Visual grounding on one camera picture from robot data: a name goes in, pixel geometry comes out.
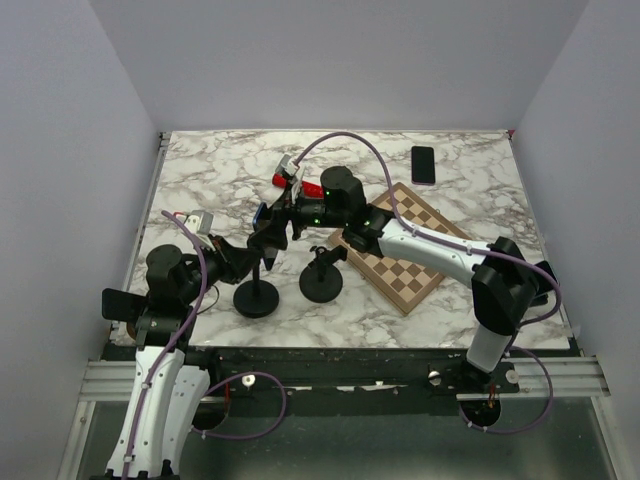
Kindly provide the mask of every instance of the gray wall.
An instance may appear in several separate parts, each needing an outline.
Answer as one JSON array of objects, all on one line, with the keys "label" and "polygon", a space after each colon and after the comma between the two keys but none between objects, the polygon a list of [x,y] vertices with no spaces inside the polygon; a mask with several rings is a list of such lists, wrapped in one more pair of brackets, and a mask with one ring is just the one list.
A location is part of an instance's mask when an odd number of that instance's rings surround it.
[{"label": "gray wall", "polygon": [[586,0],[92,0],[162,129],[514,128]]},{"label": "gray wall", "polygon": [[54,479],[157,148],[86,0],[0,15],[0,477]]},{"label": "gray wall", "polygon": [[602,362],[640,472],[638,25],[638,0],[592,0],[515,148],[571,323]]}]

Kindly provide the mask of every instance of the wooden chessboard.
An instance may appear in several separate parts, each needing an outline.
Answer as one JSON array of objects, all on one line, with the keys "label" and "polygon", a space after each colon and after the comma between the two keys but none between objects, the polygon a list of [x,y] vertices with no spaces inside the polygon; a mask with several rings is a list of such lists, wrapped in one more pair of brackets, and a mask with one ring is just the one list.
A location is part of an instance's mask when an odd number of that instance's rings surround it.
[{"label": "wooden chessboard", "polygon": [[[398,211],[407,220],[438,232],[469,238],[406,185],[396,183],[393,191]],[[371,203],[391,210],[389,192],[383,193]],[[348,250],[347,261],[403,315],[409,314],[444,279],[441,273],[406,260],[378,258],[375,255],[357,252],[342,239],[341,229],[331,234],[329,243],[345,246]]]}]

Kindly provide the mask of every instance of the table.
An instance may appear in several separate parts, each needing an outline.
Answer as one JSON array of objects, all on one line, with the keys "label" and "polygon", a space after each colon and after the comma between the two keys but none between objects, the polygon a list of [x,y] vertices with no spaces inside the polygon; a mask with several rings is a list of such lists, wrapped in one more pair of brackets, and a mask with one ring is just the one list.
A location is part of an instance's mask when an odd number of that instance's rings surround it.
[{"label": "table", "polygon": [[[284,154],[296,155],[323,131],[202,131],[173,132],[157,191],[145,226],[131,291],[145,293],[144,259],[154,247],[173,243],[184,252],[189,242],[160,215],[169,211],[204,209],[214,213],[212,231],[234,245],[244,246],[251,219],[261,201],[273,202],[280,190],[271,185]],[[511,146],[504,132],[361,132],[386,159],[394,182],[403,182],[473,239],[513,238],[525,257],[543,256],[520,181]],[[435,186],[411,185],[410,149],[435,149]],[[319,182],[322,170],[345,165],[374,199],[386,188],[375,157],[359,142],[331,139],[305,160],[305,178]],[[220,300],[199,315],[191,345],[279,347],[412,347],[467,348],[477,321],[471,292],[445,279],[408,316],[401,316],[351,266],[341,263],[340,296],[324,305],[302,296],[298,277],[309,263],[313,245],[325,245],[332,230],[308,229],[289,242],[271,272],[262,278],[280,292],[280,305],[270,316],[248,319],[233,308],[235,286],[219,284]],[[203,305],[215,300],[210,292]],[[542,312],[549,306],[538,307]],[[516,345],[526,348],[568,348],[570,331],[559,314],[523,329]],[[129,340],[120,335],[117,342]]]}]

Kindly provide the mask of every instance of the black stand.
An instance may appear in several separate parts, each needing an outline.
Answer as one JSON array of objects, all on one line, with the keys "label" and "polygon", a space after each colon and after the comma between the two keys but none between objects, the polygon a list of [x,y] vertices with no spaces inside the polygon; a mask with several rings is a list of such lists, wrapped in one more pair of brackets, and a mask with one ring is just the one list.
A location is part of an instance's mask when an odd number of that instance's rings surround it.
[{"label": "black stand", "polygon": [[342,274],[333,265],[347,259],[347,249],[338,246],[331,251],[324,247],[313,247],[316,258],[300,274],[300,291],[315,303],[327,303],[342,291]]},{"label": "black stand", "polygon": [[240,285],[233,294],[233,306],[248,318],[262,318],[278,308],[280,295],[276,287],[260,280],[260,264],[253,267],[253,279]]},{"label": "black stand", "polygon": [[469,420],[480,427],[490,427],[498,421],[502,407],[499,400],[467,400],[460,402],[460,408]]}]

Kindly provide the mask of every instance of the black smartphone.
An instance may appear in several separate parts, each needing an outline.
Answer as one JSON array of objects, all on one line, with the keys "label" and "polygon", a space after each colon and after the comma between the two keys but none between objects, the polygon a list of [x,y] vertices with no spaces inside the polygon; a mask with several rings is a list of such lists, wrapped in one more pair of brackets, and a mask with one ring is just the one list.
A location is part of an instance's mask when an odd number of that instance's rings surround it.
[{"label": "black smartphone", "polygon": [[433,147],[411,147],[411,183],[435,185],[436,159]]}]

